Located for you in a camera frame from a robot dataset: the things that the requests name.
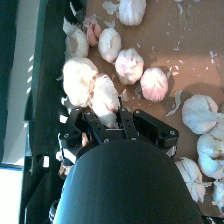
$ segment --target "garlic peel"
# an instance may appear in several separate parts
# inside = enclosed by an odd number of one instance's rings
[[[118,78],[123,85],[132,85],[138,81],[142,76],[143,66],[143,58],[133,48],[122,50],[115,62]]]
[[[148,68],[140,80],[143,96],[152,102],[165,98],[168,91],[167,76],[160,68]]]
[[[171,110],[171,111],[166,115],[166,117],[170,116],[171,114],[176,113],[176,111],[179,109],[180,104],[181,104],[180,96],[181,96],[182,91],[183,91],[183,90],[180,90],[180,91],[178,91],[178,92],[175,93],[175,108],[174,108],[173,110]]]
[[[119,6],[120,22],[126,26],[136,26],[142,22],[146,0],[121,0]]]
[[[88,58],[74,57],[65,63],[63,87],[74,106],[89,105],[98,74],[97,67]]]
[[[121,36],[113,28],[104,29],[99,38],[98,49],[104,60],[114,62],[121,50]]]

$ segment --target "garlic clove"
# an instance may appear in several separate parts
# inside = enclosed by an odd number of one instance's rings
[[[140,84],[143,96],[152,102],[162,101],[168,91],[167,76],[160,68],[146,69]]]
[[[90,46],[95,47],[99,42],[99,36],[102,33],[101,27],[97,21],[91,17],[86,18],[83,22],[83,30],[86,32],[87,41]]]
[[[99,37],[98,49],[104,60],[113,63],[121,50],[121,36],[114,28],[104,29]]]
[[[214,159],[224,153],[224,142],[214,138],[210,133],[199,137],[197,150],[198,153],[205,153]]]
[[[93,25],[91,24],[87,30],[87,41],[90,46],[95,47],[98,44],[98,40],[94,34]]]
[[[205,153],[199,153],[198,165],[201,171],[208,177],[221,179],[224,177],[224,161],[214,160]]]
[[[74,106],[87,107],[89,105],[98,74],[97,67],[88,58],[74,57],[65,63],[64,91]]]
[[[143,66],[143,58],[133,48],[122,50],[115,62],[118,78],[123,85],[132,85],[138,81],[142,76]]]
[[[89,53],[89,44],[85,33],[76,29],[66,40],[66,56],[69,57],[87,57]]]
[[[220,212],[224,215],[224,179],[214,182],[213,205],[217,205]]]
[[[126,26],[136,26],[142,22],[146,0],[120,0],[119,19]]]
[[[92,109],[99,120],[107,128],[116,127],[116,113],[120,106],[118,92],[111,79],[102,74],[95,82],[94,96],[91,100]]]

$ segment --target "garlic bulb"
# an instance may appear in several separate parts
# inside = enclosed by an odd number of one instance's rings
[[[143,58],[133,48],[122,50],[115,62],[118,78],[123,85],[132,85],[138,81],[142,76],[143,66]]]
[[[75,57],[63,67],[64,91],[74,106],[87,107],[98,75],[97,67],[88,58]]]
[[[86,39],[86,34],[76,29],[72,34],[67,36],[66,44],[66,59],[71,57],[87,57],[89,53],[89,44]]]
[[[92,18],[86,18],[83,24],[83,30],[86,32],[89,45],[92,47],[97,46],[102,33],[101,27],[98,25],[97,21]]]
[[[175,162],[179,169],[187,188],[195,202],[204,201],[205,187],[211,186],[212,183],[202,182],[202,174],[197,164],[186,157],[182,157],[181,161]]]
[[[112,63],[121,50],[121,36],[113,28],[103,30],[98,43],[99,52],[104,60]]]
[[[196,94],[184,102],[183,122],[195,134],[205,134],[216,122],[224,122],[224,114],[217,113],[217,110],[218,106],[211,97]]]
[[[224,179],[214,182],[213,205],[217,205],[220,212],[224,215]]]
[[[126,26],[136,26],[142,22],[146,0],[120,0],[119,19]]]
[[[217,123],[216,126],[209,132],[215,139],[224,141],[224,124]]]
[[[146,69],[140,84],[143,96],[153,102],[162,101],[168,91],[167,76],[160,68]]]
[[[224,141],[214,138],[210,133],[201,135],[197,142],[198,153],[205,153],[211,158],[224,155]]]
[[[198,155],[198,165],[206,176],[214,179],[224,177],[224,160],[212,159],[205,153],[199,153]]]
[[[95,82],[92,109],[99,117],[100,122],[108,128],[116,126],[116,113],[120,106],[118,93],[113,82],[102,74]]]

